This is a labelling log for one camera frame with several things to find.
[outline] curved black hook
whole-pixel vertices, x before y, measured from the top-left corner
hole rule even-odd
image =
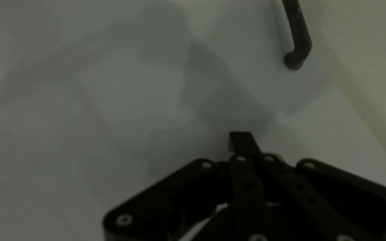
[[[284,63],[290,70],[298,70],[312,50],[312,40],[298,0],[282,0],[282,3],[294,44],[294,50],[284,57]]]

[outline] white surface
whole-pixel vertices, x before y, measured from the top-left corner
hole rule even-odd
[[[101,240],[103,215],[249,130],[386,185],[386,153],[263,0],[0,0],[0,241]]]
[[[314,53],[386,149],[386,2],[301,4]]]

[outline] black metal rod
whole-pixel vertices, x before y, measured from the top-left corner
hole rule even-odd
[[[294,44],[294,50],[284,57],[284,63],[289,70],[298,70],[312,50],[312,40],[298,0],[282,0],[282,3]]]

